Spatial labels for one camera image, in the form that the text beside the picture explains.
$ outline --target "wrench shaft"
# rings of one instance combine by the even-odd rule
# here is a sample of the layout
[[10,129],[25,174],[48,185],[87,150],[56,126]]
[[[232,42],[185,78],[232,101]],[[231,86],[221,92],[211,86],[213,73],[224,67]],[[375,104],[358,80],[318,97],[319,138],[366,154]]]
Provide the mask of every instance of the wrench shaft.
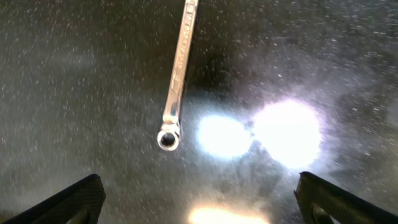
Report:
[[173,151],[180,141],[180,107],[188,56],[195,25],[198,0],[186,0],[182,16],[180,34],[175,51],[169,94],[163,113],[163,125],[158,134],[159,146],[166,151]]

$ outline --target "speckled granite surface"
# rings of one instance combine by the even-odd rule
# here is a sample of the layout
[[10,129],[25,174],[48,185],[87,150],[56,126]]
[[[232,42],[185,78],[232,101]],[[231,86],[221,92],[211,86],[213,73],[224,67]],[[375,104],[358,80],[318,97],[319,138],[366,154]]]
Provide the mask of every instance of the speckled granite surface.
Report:
[[0,210],[97,173],[99,223],[302,223],[309,170],[398,213],[398,3],[201,1],[164,152],[183,4],[0,2]]

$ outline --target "wrench handle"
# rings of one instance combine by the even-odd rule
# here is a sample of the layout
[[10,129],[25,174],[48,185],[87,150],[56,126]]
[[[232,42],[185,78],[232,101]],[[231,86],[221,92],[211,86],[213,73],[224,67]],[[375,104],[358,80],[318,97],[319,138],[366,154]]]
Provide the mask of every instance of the wrench handle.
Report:
[[157,137],[159,146],[166,151],[175,150],[181,138],[179,124],[181,96],[185,73],[187,71],[193,30],[195,28],[197,8],[198,0],[185,1],[180,34],[175,51],[169,94],[167,95],[166,106],[163,113],[163,125]]

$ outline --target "combination wrench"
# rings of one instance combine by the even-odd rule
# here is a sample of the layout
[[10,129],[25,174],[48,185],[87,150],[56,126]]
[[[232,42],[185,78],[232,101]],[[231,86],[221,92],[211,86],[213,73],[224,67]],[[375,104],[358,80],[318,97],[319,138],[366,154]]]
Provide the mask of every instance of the combination wrench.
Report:
[[159,146],[166,151],[173,151],[181,140],[180,107],[184,86],[185,72],[187,71],[189,50],[195,25],[199,0],[185,0],[180,35],[175,51],[172,77],[169,94],[163,113],[163,124],[157,135]]

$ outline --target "glossy black surface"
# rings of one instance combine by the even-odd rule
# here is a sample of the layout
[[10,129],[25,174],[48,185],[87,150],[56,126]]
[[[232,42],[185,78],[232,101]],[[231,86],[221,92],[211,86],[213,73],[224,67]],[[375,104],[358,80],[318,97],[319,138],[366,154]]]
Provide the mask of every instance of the glossy black surface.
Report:
[[[308,170],[398,213],[398,3],[201,1],[183,140],[164,152],[183,4],[0,2],[0,210],[97,173],[100,223],[188,223],[204,208],[302,223],[293,189]],[[272,105],[280,117],[257,124]],[[315,160],[291,166],[312,140]]]

